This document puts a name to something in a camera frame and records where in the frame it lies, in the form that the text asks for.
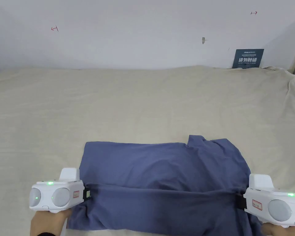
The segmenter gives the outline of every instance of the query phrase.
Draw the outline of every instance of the hand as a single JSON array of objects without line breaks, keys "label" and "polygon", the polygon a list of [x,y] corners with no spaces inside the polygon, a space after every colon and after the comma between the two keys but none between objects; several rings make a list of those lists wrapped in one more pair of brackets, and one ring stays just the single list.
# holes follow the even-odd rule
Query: hand
[{"label": "hand", "polygon": [[264,223],[261,227],[261,231],[264,235],[295,236],[295,226],[283,228],[280,225],[274,225],[271,223]]},{"label": "hand", "polygon": [[51,213],[47,210],[37,211],[30,223],[30,236],[38,236],[41,233],[60,236],[65,220],[71,213],[71,209],[62,210],[58,213]]}]

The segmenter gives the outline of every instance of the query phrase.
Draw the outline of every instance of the white sheet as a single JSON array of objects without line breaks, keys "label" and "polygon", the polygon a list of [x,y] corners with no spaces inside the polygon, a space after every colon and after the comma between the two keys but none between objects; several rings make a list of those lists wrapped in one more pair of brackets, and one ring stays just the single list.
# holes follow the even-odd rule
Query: white sheet
[{"label": "white sheet", "polygon": [[[87,141],[228,138],[295,190],[295,76],[284,70],[17,69],[0,74],[0,235],[29,234],[31,185],[78,167]],[[137,235],[129,231],[68,235]]]}]

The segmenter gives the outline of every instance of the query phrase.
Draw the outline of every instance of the cloth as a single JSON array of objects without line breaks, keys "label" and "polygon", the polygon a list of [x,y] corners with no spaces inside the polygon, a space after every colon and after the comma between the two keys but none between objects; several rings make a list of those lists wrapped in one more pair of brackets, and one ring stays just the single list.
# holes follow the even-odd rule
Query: cloth
[{"label": "cloth", "polygon": [[258,219],[235,207],[249,174],[227,139],[190,135],[187,145],[88,142],[80,178],[92,199],[73,208],[69,228],[261,236]]}]

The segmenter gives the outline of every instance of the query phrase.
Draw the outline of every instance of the blue sign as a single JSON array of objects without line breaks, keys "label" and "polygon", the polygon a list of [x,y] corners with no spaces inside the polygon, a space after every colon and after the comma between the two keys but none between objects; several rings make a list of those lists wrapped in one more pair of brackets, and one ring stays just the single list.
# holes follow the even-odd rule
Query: blue sign
[{"label": "blue sign", "polygon": [[232,68],[259,67],[264,49],[237,49]]}]

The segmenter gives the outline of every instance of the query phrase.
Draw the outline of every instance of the white handheld device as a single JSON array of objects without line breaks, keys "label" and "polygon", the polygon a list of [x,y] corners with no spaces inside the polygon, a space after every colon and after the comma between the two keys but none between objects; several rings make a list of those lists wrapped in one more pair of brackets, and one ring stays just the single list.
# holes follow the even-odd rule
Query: white handheld device
[{"label": "white handheld device", "polygon": [[[90,191],[80,180],[77,168],[63,168],[59,180],[40,181],[32,186],[30,192],[30,209],[48,210],[57,213],[84,202],[91,197]],[[61,236],[65,236],[67,220]]]},{"label": "white handheld device", "polygon": [[283,227],[295,226],[295,192],[274,188],[269,175],[250,174],[244,211]]}]

